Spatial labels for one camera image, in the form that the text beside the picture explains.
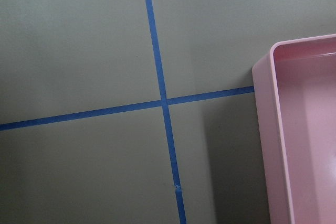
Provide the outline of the pink plastic bin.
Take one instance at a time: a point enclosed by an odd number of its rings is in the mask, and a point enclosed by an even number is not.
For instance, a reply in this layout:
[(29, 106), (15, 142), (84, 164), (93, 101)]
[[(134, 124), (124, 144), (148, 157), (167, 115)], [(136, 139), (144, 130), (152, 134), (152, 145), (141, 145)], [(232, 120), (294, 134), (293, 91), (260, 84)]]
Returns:
[(281, 41), (252, 68), (272, 223), (335, 223), (335, 35)]

